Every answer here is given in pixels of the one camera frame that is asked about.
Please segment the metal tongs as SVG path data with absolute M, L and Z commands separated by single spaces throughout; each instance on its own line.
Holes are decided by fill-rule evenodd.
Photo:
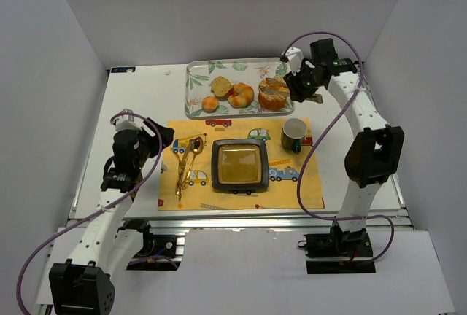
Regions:
M 323 103 L 323 97 L 320 94 L 313 93 L 312 95 L 302 95 L 300 93 L 291 92 L 289 87 L 275 78 L 265 78 L 259 84 L 259 91 L 268 95 L 288 97 L 291 101 L 304 102 L 311 101 L 317 104 Z

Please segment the large round orange bread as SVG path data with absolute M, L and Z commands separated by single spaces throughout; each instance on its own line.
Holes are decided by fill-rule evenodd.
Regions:
M 267 77 L 267 78 L 275 78 L 278 79 L 280 82 L 284 82 L 282 77 Z M 275 96 L 275 95 L 268 95 L 259 91 L 258 94 L 258 102 L 259 104 L 267 110 L 270 111 L 277 111 L 282 109 L 285 104 L 287 103 L 288 97 L 284 96 Z

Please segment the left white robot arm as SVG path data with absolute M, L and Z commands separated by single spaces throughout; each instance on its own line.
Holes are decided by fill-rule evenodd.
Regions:
M 78 244 L 49 271 L 57 314 L 109 314 L 117 274 L 144 247 L 144 226 L 123 221 L 144 182 L 142 169 L 174 140 L 174 129 L 130 117 L 114 120 L 112 156 L 104 165 L 99 201 Z

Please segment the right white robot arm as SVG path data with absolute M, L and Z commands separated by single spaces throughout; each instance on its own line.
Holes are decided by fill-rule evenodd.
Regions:
M 346 238 L 360 236 L 380 187 L 397 171 L 404 131 L 377 111 L 363 86 L 361 63 L 339 58 L 332 39 L 313 42 L 310 50 L 312 57 L 305 58 L 296 47 L 286 49 L 281 57 L 290 67 L 285 81 L 297 102 L 325 88 L 351 127 L 354 140 L 344 158 L 349 184 L 333 225 Z

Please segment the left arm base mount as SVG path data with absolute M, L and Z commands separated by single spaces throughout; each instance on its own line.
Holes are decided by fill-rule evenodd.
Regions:
M 174 234 L 156 233 L 150 222 L 143 219 L 126 221 L 118 232 L 135 230 L 142 236 L 142 248 L 134 255 L 127 266 L 130 271 L 176 271 L 182 256 L 179 248 L 182 237 Z

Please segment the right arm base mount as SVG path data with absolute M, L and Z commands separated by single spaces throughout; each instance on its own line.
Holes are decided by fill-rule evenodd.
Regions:
M 305 253 L 309 275 L 376 273 L 371 241 L 365 230 L 353 241 L 338 241 L 332 233 L 307 234 L 297 247 Z

